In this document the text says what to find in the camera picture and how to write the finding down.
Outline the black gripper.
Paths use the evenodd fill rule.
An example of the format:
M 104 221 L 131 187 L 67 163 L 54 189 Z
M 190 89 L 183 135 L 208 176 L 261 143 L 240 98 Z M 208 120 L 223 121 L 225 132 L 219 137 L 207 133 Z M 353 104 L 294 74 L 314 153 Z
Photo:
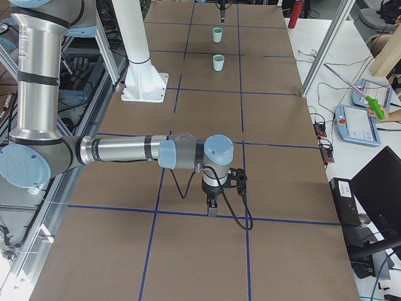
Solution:
M 219 186 L 210 186 L 204 181 L 202 181 L 201 187 L 207 196 L 207 215 L 217 216 L 218 205 L 216 201 L 218 195 L 222 194 L 222 189 Z

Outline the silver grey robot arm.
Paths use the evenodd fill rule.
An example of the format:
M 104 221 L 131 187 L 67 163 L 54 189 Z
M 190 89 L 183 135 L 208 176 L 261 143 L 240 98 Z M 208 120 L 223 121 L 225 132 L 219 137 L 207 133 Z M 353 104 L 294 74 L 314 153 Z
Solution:
M 234 174 L 234 146 L 226 136 L 201 142 L 186 133 L 95 139 L 57 132 L 61 40 L 96 34 L 95 1 L 13 1 L 11 16 L 19 27 L 18 121 L 1 151 L 3 178 L 30 188 L 93 162 L 157 161 L 201 173 L 207 214 L 216 215 L 217 197 Z

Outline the person hand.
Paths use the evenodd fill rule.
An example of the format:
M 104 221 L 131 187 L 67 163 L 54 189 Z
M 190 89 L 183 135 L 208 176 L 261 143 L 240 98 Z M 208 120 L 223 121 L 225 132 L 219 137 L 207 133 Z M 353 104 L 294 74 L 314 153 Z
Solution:
M 376 112 L 372 108 L 368 108 L 368 116 L 373 117 L 379 122 L 389 122 L 390 121 L 390 115 L 387 109 L 383 106 L 379 106 L 381 113 L 379 115 L 376 114 Z

